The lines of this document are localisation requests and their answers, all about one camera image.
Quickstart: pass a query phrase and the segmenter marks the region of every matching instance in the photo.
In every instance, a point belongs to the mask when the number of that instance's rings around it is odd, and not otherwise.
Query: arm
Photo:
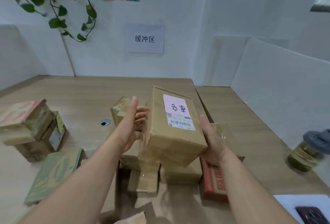
[[[109,192],[119,158],[137,139],[134,121],[146,116],[133,98],[125,118],[95,154],[20,224],[95,224]]]
[[[200,118],[209,148],[201,155],[221,169],[231,210],[238,224],[298,222],[268,193],[223,143],[205,116]]]

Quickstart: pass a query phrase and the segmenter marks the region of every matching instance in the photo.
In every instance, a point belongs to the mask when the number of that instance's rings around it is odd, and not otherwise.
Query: hand
[[[141,127],[148,108],[137,107],[138,99],[134,96],[130,102],[125,117],[113,132],[114,141],[119,145],[122,153],[128,151],[135,140],[141,137]]]
[[[200,156],[209,163],[219,166],[219,161],[225,152],[226,146],[212,124],[203,114],[200,116],[200,124],[208,144],[208,148]]]

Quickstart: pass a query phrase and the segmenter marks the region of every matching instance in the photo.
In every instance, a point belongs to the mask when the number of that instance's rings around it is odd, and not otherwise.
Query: glass jar
[[[330,129],[308,131],[303,141],[287,157],[289,166],[299,172],[308,172],[330,154]]]

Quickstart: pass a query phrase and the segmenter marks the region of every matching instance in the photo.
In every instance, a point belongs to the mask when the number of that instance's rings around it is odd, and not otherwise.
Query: jar lid
[[[322,132],[308,131],[303,135],[303,139],[315,150],[330,155],[330,129]]]

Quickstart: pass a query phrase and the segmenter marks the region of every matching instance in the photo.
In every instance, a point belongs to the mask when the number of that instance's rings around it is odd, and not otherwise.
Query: phone
[[[320,209],[314,206],[298,206],[296,211],[305,224],[330,224]]]

